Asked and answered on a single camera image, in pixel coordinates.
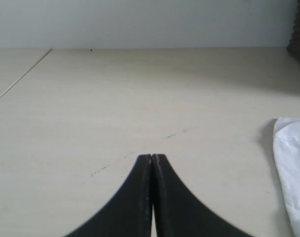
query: black plastic object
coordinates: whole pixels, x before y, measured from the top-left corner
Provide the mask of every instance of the black plastic object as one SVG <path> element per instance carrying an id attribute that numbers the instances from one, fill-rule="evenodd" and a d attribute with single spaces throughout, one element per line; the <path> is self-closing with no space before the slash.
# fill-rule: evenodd
<path id="1" fill-rule="evenodd" d="M 90 220 L 67 237 L 150 237 L 151 155 L 139 156 L 124 184 Z"/>
<path id="2" fill-rule="evenodd" d="M 66 237 L 251 237 L 203 205 L 165 155 L 141 155 L 124 184 L 90 220 Z"/>
<path id="3" fill-rule="evenodd" d="M 152 156 L 158 237 L 250 237 L 204 206 L 182 183 L 165 155 Z"/>

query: white wall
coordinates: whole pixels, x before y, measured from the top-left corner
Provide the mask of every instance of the white wall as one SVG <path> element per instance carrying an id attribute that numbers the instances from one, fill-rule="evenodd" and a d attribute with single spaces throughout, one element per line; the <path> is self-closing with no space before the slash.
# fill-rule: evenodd
<path id="1" fill-rule="evenodd" d="M 0 0 L 0 48 L 284 46 L 296 0 Z"/>

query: white tabletop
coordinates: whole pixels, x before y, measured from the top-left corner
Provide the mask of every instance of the white tabletop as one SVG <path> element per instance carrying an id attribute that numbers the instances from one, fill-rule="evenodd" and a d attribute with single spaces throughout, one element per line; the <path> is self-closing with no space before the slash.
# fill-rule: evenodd
<path id="1" fill-rule="evenodd" d="M 0 236 L 60 237 L 116 192 L 138 154 L 256 237 L 290 237 L 274 119 L 300 117 L 284 48 L 53 50 L 0 99 Z"/>
<path id="2" fill-rule="evenodd" d="M 47 52 L 48 49 L 0 49 L 0 96 Z"/>

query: beige surface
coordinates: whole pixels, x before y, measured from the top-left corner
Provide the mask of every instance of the beige surface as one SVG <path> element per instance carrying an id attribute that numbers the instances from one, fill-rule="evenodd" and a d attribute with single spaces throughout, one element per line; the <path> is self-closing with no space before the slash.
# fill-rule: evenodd
<path id="1" fill-rule="evenodd" d="M 47 52 L 48 49 L 0 49 L 0 96 Z"/>
<path id="2" fill-rule="evenodd" d="M 290 237 L 280 116 L 300 117 L 300 65 L 283 48 L 54 50 L 0 99 L 0 236 L 66 234 L 138 154 L 165 153 L 220 216 Z"/>

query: white cloth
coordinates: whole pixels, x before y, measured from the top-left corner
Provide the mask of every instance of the white cloth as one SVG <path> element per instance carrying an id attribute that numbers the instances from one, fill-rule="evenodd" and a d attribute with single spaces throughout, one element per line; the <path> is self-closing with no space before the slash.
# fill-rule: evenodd
<path id="1" fill-rule="evenodd" d="M 280 118 L 274 126 L 274 157 L 286 210 L 300 237 L 300 119 Z"/>

